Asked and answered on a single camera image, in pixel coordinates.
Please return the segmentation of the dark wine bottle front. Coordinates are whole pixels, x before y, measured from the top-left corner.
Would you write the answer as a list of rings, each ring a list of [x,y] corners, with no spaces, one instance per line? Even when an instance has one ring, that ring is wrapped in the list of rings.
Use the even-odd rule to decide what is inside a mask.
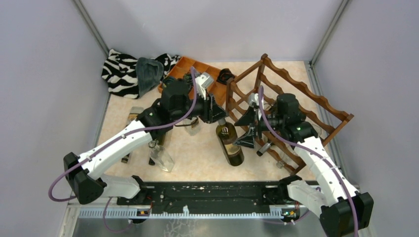
[[[263,104],[263,110],[264,110],[264,113],[265,114],[271,114],[272,113],[272,104],[269,104],[269,103],[264,103]]]

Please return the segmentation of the wooden wine rack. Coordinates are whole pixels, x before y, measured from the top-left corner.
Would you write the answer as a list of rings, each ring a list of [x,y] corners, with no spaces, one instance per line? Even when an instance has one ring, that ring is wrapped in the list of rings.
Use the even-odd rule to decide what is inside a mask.
[[[264,74],[264,69],[266,67],[308,96],[317,105],[339,119],[341,123],[337,127],[333,127],[322,122],[313,111],[307,110],[300,105],[295,95],[285,93],[280,86],[271,83]],[[352,114],[333,108],[324,96],[314,94],[305,83],[294,80],[287,70],[277,68],[268,55],[263,54],[258,62],[227,82],[226,111],[234,122],[241,118],[246,112],[249,107],[248,96],[251,93],[257,93],[262,83],[278,94],[276,99],[267,96],[263,98],[264,103],[272,104],[272,113],[266,114],[268,123],[279,136],[289,141],[296,143],[302,141],[308,135],[314,135],[315,137],[320,138],[320,134],[315,130],[312,124],[306,121],[306,119],[309,118],[314,124],[327,132],[328,136],[320,139],[322,145],[325,146],[329,144],[354,117]],[[270,133],[269,130],[263,132],[261,139],[255,139],[255,145],[259,144],[262,146],[264,144],[264,139],[271,140],[292,159],[294,169],[285,168],[291,175],[297,174],[306,166],[301,157],[291,152],[291,149],[294,148],[293,145],[287,146],[283,141],[276,138],[274,134]],[[276,151],[269,149],[267,153],[276,161],[281,160]]]

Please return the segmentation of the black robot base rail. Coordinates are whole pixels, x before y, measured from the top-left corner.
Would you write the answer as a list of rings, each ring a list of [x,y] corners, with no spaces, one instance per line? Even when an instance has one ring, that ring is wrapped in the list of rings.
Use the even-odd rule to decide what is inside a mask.
[[[296,221],[309,211],[286,200],[277,181],[149,182],[132,199],[119,197],[108,208],[85,206],[82,218],[264,219]]]

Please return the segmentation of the dark wine bottle back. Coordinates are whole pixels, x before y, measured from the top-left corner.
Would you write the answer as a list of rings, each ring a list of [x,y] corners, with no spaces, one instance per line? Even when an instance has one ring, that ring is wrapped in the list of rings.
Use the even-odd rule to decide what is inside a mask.
[[[244,162],[244,155],[241,147],[234,145],[238,138],[235,126],[224,118],[220,119],[216,127],[216,135],[228,163],[231,166],[241,165]]]

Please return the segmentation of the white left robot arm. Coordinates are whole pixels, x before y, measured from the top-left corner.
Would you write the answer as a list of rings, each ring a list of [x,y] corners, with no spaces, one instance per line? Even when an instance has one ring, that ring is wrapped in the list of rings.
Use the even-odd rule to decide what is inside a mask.
[[[138,176],[109,176],[105,171],[123,156],[172,130],[184,119],[198,117],[211,124],[227,116],[212,94],[195,92],[191,100],[189,88],[189,84],[182,81],[170,83],[151,107],[117,135],[88,152],[65,155],[65,178],[80,204],[89,204],[101,197],[126,198],[143,204],[148,191]]]

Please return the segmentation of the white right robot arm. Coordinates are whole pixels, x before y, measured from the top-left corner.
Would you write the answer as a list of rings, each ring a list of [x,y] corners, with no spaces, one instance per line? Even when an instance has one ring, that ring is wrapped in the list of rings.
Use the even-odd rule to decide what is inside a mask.
[[[248,105],[235,125],[249,129],[234,144],[254,148],[256,138],[261,138],[265,131],[271,132],[304,161],[320,187],[316,190],[296,175],[284,178],[278,186],[280,201],[297,201],[306,206],[319,218],[329,237],[357,235],[359,230],[368,227],[374,205],[372,196],[367,192],[360,193],[340,172],[317,131],[306,121],[296,97],[290,93],[280,94],[277,108],[268,115],[258,93],[251,93]]]

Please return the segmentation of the green wine bottle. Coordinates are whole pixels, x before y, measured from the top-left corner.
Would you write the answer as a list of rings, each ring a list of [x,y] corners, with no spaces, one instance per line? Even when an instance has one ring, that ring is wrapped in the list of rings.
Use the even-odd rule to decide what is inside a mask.
[[[280,157],[284,157],[286,154],[284,151],[282,151],[280,148],[278,148],[271,140],[264,139],[264,144],[256,151],[256,154],[261,157],[263,154],[265,154],[269,149],[276,151],[276,153]]]

